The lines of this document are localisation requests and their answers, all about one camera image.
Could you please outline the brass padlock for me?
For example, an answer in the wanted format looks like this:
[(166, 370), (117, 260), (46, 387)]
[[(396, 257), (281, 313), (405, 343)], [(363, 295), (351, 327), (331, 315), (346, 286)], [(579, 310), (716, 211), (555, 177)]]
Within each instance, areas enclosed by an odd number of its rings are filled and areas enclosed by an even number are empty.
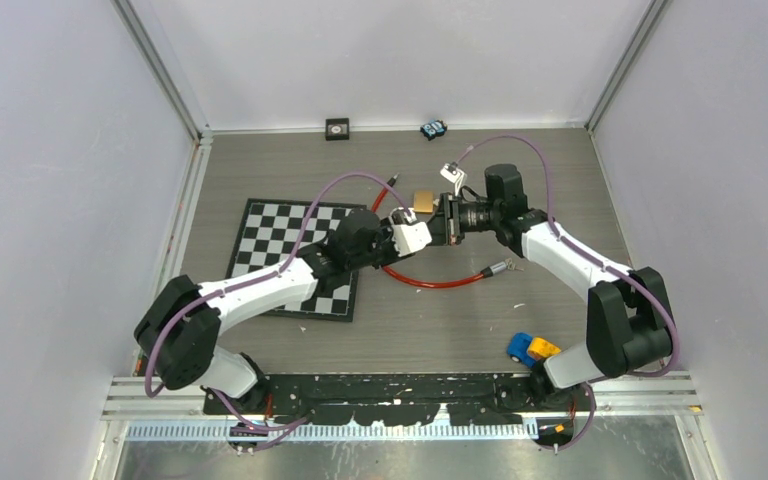
[(416, 190), (407, 208), (396, 202), (395, 207), (386, 216), (386, 223), (391, 226), (427, 223), (433, 219), (436, 202), (436, 195), (431, 190)]

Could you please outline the red cable lock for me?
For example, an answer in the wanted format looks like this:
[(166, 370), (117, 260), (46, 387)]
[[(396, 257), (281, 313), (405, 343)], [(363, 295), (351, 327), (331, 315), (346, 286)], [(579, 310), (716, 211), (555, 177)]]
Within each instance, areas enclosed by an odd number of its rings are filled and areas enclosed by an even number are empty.
[[(395, 186), (398, 177), (399, 173), (391, 176), (391, 178), (387, 181), (388, 185), (391, 187)], [(370, 207), (370, 210), (376, 212), (388, 194), (389, 190), (382, 188), (372, 206)], [(448, 275), (455, 271), (455, 267), (452, 267), (450, 263), (451, 262), (445, 259), (442, 260), (442, 266), (430, 266), (430, 263), (425, 262), (420, 266), (410, 266), (409, 272), (407, 274), (397, 271), (392, 266), (385, 266), (380, 268), (380, 270), (389, 275), (391, 278), (401, 283), (416, 287), (417, 289), (453, 289), (473, 284), (481, 280), (491, 278), (494, 275), (501, 274), (502, 272), (508, 271), (506, 269), (505, 260), (503, 260), (489, 265), (483, 268), (481, 271), (476, 271), (466, 275), (463, 278), (443, 280), (444, 274)], [(422, 274), (425, 277), (431, 275), (433, 278), (430, 280), (427, 278), (416, 278), (416, 275), (413, 274)]]

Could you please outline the silver key bunch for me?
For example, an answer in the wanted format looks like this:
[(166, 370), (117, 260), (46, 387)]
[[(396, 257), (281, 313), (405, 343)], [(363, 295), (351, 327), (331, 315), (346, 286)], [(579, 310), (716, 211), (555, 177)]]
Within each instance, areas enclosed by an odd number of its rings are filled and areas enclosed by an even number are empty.
[(509, 271), (523, 271), (524, 268), (519, 266), (512, 258), (505, 260), (506, 269)]

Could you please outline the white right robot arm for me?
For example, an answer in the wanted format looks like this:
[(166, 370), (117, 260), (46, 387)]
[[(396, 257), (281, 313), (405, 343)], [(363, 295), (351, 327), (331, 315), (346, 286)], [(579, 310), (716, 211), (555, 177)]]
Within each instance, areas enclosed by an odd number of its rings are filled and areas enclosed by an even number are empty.
[(546, 212), (529, 206), (512, 164), (484, 171), (485, 195), (468, 192), (456, 164), (440, 170), (453, 190), (440, 196), (429, 228), (436, 245), (457, 245), (466, 234), (491, 231), (518, 257), (537, 264), (586, 305), (584, 341), (539, 359), (526, 389), (544, 410), (556, 410), (571, 389), (594, 380), (642, 373), (644, 366), (678, 353), (665, 282), (651, 267), (634, 270), (598, 254), (569, 235)]

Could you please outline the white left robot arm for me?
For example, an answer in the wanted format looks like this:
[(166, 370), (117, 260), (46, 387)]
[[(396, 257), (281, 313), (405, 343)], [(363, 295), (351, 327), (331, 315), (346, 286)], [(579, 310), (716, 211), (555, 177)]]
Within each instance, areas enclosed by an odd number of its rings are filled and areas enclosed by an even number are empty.
[(267, 398), (251, 360), (217, 345), (236, 324), (286, 304), (332, 292), (363, 268), (380, 268), (409, 256), (405, 231), (416, 220), (397, 208), (381, 219), (355, 209), (320, 241), (300, 248), (285, 262), (218, 282), (169, 280), (134, 330), (147, 355), (146, 376), (158, 386), (146, 393), (200, 385), (220, 390), (240, 412), (258, 412)]

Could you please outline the blue owl eraser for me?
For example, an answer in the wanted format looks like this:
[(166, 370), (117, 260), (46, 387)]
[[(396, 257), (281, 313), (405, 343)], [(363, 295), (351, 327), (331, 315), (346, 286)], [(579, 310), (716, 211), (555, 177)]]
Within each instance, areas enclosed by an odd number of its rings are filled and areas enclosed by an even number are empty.
[(443, 137), (448, 132), (448, 125), (443, 120), (431, 120), (419, 127), (419, 132), (428, 141)]

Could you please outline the small black square box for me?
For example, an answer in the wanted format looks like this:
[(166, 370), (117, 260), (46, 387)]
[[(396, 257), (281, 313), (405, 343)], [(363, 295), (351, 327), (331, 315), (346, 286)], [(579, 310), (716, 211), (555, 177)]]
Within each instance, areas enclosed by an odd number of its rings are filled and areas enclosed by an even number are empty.
[(329, 118), (325, 121), (326, 141), (342, 141), (350, 139), (349, 118)]

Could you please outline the blue yellow toy car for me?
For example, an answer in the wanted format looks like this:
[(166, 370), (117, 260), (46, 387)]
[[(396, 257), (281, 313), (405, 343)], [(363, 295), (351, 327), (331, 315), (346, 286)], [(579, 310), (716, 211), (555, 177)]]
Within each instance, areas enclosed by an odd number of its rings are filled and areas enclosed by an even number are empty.
[(524, 332), (518, 332), (511, 337), (506, 348), (507, 356), (514, 362), (532, 368), (538, 361), (554, 356), (561, 352), (557, 345), (542, 337), (533, 337)]

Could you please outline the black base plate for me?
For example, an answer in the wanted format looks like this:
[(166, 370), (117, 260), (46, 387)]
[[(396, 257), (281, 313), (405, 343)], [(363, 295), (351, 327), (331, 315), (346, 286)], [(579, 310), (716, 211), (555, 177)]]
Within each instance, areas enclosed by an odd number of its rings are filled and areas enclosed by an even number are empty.
[(207, 415), (266, 415), (277, 426), (514, 424), (527, 414), (593, 413), (593, 395), (572, 387), (540, 396), (528, 373), (270, 374), (240, 398), (206, 389)]

